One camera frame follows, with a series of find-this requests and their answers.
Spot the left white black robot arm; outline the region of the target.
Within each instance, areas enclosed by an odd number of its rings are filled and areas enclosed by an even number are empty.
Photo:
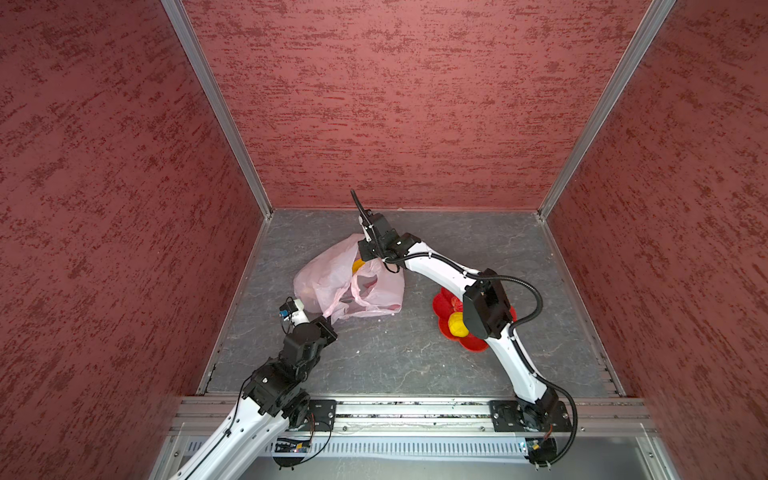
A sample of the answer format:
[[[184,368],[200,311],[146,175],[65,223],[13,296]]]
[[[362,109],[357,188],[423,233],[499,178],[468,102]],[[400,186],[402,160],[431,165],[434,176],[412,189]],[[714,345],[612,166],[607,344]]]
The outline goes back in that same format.
[[[268,444],[304,423],[310,395],[302,384],[337,334],[322,316],[293,323],[279,355],[243,382],[235,406],[174,479],[237,479]]]

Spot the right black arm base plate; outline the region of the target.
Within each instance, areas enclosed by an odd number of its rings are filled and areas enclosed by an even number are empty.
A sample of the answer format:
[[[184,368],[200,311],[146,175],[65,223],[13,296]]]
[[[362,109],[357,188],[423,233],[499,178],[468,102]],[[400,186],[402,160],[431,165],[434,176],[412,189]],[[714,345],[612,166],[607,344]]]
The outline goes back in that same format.
[[[488,402],[495,432],[565,433],[572,430],[570,415],[562,401],[549,407],[514,400]]]

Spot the yellow fake banana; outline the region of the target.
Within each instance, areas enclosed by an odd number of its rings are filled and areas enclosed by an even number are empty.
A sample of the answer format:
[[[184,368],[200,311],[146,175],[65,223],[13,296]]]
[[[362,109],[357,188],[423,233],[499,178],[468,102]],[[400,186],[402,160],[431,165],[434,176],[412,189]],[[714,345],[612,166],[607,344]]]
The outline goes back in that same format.
[[[352,266],[352,273],[353,274],[357,273],[358,270],[362,268],[364,265],[365,265],[365,261],[363,261],[362,259],[355,260]]]

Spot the pink plastic bag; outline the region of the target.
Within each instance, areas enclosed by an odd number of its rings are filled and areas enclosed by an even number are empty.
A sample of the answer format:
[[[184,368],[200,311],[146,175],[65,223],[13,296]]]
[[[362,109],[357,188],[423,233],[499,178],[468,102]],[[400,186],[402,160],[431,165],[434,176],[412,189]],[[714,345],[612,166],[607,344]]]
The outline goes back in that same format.
[[[355,260],[361,259],[358,242],[362,234],[352,234],[328,248],[294,277],[294,295],[305,309],[336,322],[348,318],[394,315],[404,302],[403,273],[392,273],[375,258],[352,273]]]

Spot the yellow fake lemon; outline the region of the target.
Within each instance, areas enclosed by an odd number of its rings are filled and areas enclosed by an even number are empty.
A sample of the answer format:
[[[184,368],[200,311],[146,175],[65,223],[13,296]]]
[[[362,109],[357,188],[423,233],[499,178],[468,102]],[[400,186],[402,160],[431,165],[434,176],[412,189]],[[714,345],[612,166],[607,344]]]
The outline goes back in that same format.
[[[447,332],[450,338],[465,338],[470,332],[464,324],[463,313],[453,312],[446,321]]]

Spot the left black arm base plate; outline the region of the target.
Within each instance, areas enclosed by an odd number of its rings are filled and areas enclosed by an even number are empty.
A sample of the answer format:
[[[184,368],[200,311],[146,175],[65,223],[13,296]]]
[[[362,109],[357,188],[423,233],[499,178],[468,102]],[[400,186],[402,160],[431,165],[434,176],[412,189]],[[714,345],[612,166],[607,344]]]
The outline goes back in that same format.
[[[299,431],[332,432],[337,406],[338,402],[334,399],[311,399]]]

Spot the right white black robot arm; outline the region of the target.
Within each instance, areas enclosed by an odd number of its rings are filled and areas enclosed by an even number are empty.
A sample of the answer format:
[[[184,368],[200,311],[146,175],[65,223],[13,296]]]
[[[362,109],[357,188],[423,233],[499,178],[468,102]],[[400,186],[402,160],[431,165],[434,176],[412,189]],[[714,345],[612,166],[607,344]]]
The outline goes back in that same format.
[[[378,258],[386,266],[396,266],[420,274],[462,302],[463,322],[469,333],[484,341],[504,368],[517,399],[517,422],[530,431],[568,428],[570,421],[557,390],[544,379],[522,345],[515,329],[535,319],[543,310],[543,298],[531,284],[491,269],[479,271],[461,265],[437,253],[418,237],[402,235],[380,213],[358,208],[365,238],[358,242],[364,260]],[[524,287],[534,296],[533,312],[521,319],[512,313],[512,305],[502,283]]]

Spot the red flower-shaped plastic bowl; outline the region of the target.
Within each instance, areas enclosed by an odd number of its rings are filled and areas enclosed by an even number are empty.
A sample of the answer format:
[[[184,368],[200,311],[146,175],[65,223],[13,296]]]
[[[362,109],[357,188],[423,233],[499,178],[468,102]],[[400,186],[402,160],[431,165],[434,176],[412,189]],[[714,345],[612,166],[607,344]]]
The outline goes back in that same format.
[[[505,325],[505,335],[507,337],[512,336],[512,326],[515,326],[518,321],[519,317],[517,315],[517,311],[515,308],[509,303],[508,300],[504,300],[498,295],[493,295],[489,298],[491,302],[491,306],[494,307],[496,304],[501,305],[502,307],[507,308],[507,313],[501,317],[502,320],[507,320],[507,324]],[[438,327],[441,331],[441,333],[448,338],[449,340],[459,342],[465,349],[472,351],[472,352],[482,352],[489,348],[489,344],[487,342],[487,339],[481,339],[478,336],[475,336],[469,329],[468,324],[466,323],[465,315],[464,315],[464,307],[462,300],[459,299],[456,295],[451,293],[449,290],[442,288],[440,292],[434,297],[432,302],[432,307],[434,313],[438,317]],[[448,336],[447,332],[447,325],[446,321],[447,318],[453,313],[453,312],[462,312],[463,313],[463,319],[464,324],[468,328],[470,334],[465,338],[450,338]]]

